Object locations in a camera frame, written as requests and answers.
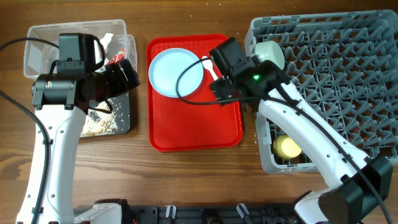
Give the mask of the yellow plastic cup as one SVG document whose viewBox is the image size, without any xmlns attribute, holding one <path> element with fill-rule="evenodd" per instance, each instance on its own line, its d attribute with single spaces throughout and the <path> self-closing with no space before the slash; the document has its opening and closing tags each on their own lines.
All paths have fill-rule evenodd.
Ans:
<svg viewBox="0 0 398 224">
<path fill-rule="evenodd" d="M 288 135 L 278 136 L 272 147 L 274 154 L 283 159 L 293 159 L 302 153 L 302 149 Z"/>
</svg>

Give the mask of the light blue plate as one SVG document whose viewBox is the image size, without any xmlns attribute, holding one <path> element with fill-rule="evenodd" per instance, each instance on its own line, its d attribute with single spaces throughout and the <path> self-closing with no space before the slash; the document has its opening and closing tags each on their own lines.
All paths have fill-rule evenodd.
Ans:
<svg viewBox="0 0 398 224">
<path fill-rule="evenodd" d="M 157 93 L 169 98 L 177 98 L 176 84 L 179 75 L 199 58 L 191 51 L 171 48 L 157 54 L 151 61 L 148 71 L 150 84 Z M 193 93 L 202 83 L 204 76 L 201 64 L 196 64 L 184 73 L 178 83 L 181 96 Z"/>
</svg>

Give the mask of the red snack wrapper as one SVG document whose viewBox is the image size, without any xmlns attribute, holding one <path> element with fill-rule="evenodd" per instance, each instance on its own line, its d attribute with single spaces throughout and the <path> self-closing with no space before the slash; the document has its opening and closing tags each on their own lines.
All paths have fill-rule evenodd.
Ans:
<svg viewBox="0 0 398 224">
<path fill-rule="evenodd" d="M 108 64 L 116 63 L 119 62 L 120 60 L 123 60 L 125 56 L 125 48 L 121 48 L 117 54 L 108 62 Z"/>
</svg>

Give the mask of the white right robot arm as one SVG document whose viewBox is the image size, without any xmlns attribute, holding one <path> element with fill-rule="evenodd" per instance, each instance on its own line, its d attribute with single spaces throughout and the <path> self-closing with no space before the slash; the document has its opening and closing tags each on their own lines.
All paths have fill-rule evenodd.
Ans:
<svg viewBox="0 0 398 224">
<path fill-rule="evenodd" d="M 388 223 L 384 200 L 389 195 L 392 164 L 384 156 L 371 159 L 340 135 L 302 97 L 275 63 L 258 65 L 238 60 L 218 62 L 222 77 L 212 85 L 221 103 L 247 101 L 281 128 L 315 164 L 327 189 L 309 191 L 294 204 L 303 223 L 361 223 L 380 207 Z"/>
</svg>

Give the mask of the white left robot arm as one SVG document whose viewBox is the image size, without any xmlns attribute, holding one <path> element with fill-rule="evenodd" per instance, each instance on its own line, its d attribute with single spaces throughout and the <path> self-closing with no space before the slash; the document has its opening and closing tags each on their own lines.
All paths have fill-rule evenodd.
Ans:
<svg viewBox="0 0 398 224">
<path fill-rule="evenodd" d="M 73 176 L 90 101 L 104 101 L 139 86 L 127 59 L 92 72 L 82 62 L 60 62 L 32 87 L 38 120 L 32 166 L 17 223 L 73 223 Z"/>
</svg>

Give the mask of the mint green bowl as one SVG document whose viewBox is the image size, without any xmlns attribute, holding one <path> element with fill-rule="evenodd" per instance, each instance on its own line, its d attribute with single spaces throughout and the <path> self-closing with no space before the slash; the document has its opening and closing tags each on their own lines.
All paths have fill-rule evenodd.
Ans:
<svg viewBox="0 0 398 224">
<path fill-rule="evenodd" d="M 281 70 L 285 67 L 282 49 L 279 44 L 273 40 L 256 44 L 255 54 L 260 63 L 269 60 L 274 62 Z"/>
</svg>

